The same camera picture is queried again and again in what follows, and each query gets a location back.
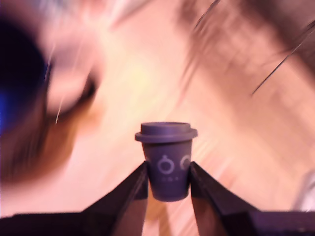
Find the gray lid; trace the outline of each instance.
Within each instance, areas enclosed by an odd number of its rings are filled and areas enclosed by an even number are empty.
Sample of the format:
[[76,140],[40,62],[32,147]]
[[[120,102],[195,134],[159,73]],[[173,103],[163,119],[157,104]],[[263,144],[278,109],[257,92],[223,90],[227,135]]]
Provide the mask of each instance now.
[[149,122],[141,124],[141,132],[135,134],[135,140],[143,143],[173,143],[197,136],[197,130],[192,129],[188,123]]

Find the miniature coffee cup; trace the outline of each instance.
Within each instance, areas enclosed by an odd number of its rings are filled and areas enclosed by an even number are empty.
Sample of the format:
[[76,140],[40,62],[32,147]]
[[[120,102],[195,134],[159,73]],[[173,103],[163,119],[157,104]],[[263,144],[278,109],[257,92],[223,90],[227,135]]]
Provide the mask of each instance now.
[[188,123],[141,124],[141,132],[135,139],[142,142],[155,199],[174,202],[187,197],[192,139],[197,135],[197,130]]

